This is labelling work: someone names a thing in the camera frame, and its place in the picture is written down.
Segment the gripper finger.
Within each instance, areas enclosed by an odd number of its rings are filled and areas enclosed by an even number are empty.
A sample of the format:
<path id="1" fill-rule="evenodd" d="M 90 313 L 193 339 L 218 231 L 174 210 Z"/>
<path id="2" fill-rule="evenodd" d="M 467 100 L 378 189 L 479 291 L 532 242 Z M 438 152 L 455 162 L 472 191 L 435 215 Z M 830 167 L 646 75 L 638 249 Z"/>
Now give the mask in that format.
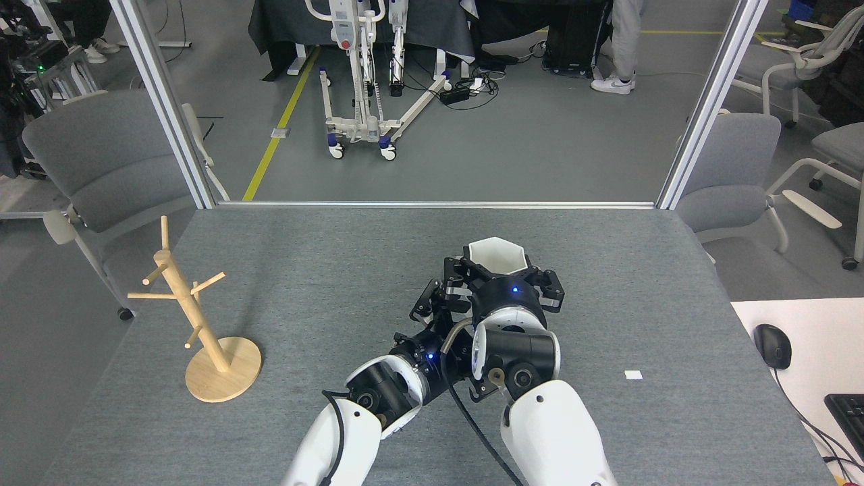
<path id="1" fill-rule="evenodd" d="M 540 307 L 544 311 L 558 313 L 561 310 L 565 291 L 555 271 L 528 268 L 522 272 L 522 279 L 538 292 Z"/>
<path id="2" fill-rule="evenodd" d="M 488 282 L 488 267 L 468 257 L 445 258 L 443 294 L 451 312 L 469 312 L 472 299 Z"/>
<path id="3" fill-rule="evenodd" d="M 430 279 L 420 298 L 410 310 L 410 319 L 423 326 L 432 326 L 438 319 L 450 318 L 446 286 L 440 279 Z"/>

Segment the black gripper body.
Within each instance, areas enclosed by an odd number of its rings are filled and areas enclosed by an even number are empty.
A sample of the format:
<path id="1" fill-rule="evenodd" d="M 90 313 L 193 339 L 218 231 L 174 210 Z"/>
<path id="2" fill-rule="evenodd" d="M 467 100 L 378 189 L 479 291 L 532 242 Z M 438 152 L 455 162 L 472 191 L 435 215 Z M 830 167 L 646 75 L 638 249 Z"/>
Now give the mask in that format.
<path id="1" fill-rule="evenodd" d="M 521 306 L 534 314 L 540 324 L 546 324 L 539 297 L 540 293 L 523 279 L 497 277 L 488 280 L 472 291 L 472 322 L 473 324 L 481 322 L 499 308 Z"/>
<path id="2" fill-rule="evenodd" d="M 469 348 L 473 338 L 465 329 L 460 330 L 445 356 L 441 349 L 456 323 L 451 317 L 439 317 L 426 329 L 413 336 L 395 333 L 391 354 L 401 356 L 421 378 L 425 385 L 424 399 L 435 399 L 454 384 L 469 378 L 471 362 Z"/>

